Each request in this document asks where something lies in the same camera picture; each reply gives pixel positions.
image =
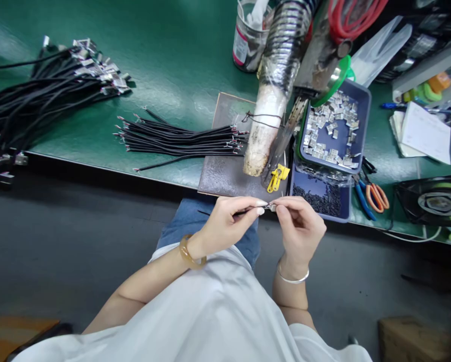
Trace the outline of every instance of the orange-handled pliers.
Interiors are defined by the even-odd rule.
[[[390,208],[390,202],[383,189],[377,184],[372,183],[366,172],[364,174],[366,179],[366,199],[374,211],[382,214],[385,209]]]

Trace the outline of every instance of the orange object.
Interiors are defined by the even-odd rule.
[[[441,94],[444,89],[447,89],[450,86],[451,79],[448,74],[441,72],[440,74],[431,77],[428,80],[428,84],[430,85],[432,91]]]
[[[375,198],[376,204],[378,204],[378,206],[376,206],[375,202],[373,201],[371,194],[373,194],[373,197]],[[383,205],[381,198],[376,193],[375,185],[366,185],[366,200],[368,201],[369,205],[372,207],[374,211],[380,214],[384,212],[385,207]]]
[[[383,204],[383,207],[385,208],[385,210],[390,208],[390,201],[388,200],[388,198],[386,197],[385,192],[383,191],[383,189],[381,187],[379,187],[377,184],[372,184],[373,187],[376,190],[376,193],[378,194],[381,203]]]
[[[0,316],[0,362],[6,362],[16,348],[30,342],[58,323],[57,319]]]

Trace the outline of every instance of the red hose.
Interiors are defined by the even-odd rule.
[[[337,0],[336,6],[334,6],[334,0],[329,0],[328,19],[331,37],[334,39],[334,42],[340,44],[345,39],[356,39],[375,22],[387,2],[388,0],[373,0],[368,10],[359,19],[350,24],[349,18],[357,0],[352,0],[351,6],[344,17],[344,23],[342,22],[344,0]]]

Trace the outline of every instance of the cable bundle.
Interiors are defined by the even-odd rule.
[[[0,91],[3,176],[13,164],[27,164],[23,151],[58,119],[130,91],[130,76],[119,74],[116,64],[104,59],[91,39],[75,40],[66,49],[50,45],[45,37],[36,60],[1,65],[0,69],[23,65],[33,65],[29,80]]]
[[[136,172],[187,158],[243,156],[242,143],[246,141],[244,135],[248,132],[239,132],[236,125],[194,132],[171,125],[146,107],[144,110],[156,120],[147,120],[136,114],[136,122],[129,122],[123,117],[118,117],[123,121],[123,127],[116,125],[120,132],[114,135],[121,137],[127,152],[159,153],[176,156],[176,158],[151,166],[134,168]]]
[[[367,9],[356,21],[350,23],[354,8],[358,5],[358,0],[352,0],[345,4],[345,0],[338,0],[337,2],[330,0],[328,8],[328,19],[330,25],[331,36],[337,44],[340,44],[343,40],[349,39],[355,40],[366,29],[368,29],[381,14],[386,6],[388,0],[372,0]],[[347,13],[344,15],[344,8],[346,7]]]

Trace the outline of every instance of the silver bracelet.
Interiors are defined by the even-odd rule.
[[[307,277],[309,276],[309,269],[307,269],[307,274],[306,274],[306,276],[303,277],[302,279],[298,280],[298,281],[290,281],[289,279],[284,278],[284,277],[281,275],[281,272],[279,271],[279,262],[280,262],[280,261],[281,261],[281,259],[279,259],[279,261],[277,262],[277,274],[279,274],[279,277],[281,277],[281,279],[282,279],[284,282],[288,282],[288,283],[291,283],[291,284],[300,284],[300,283],[302,283],[304,280],[306,280]]]

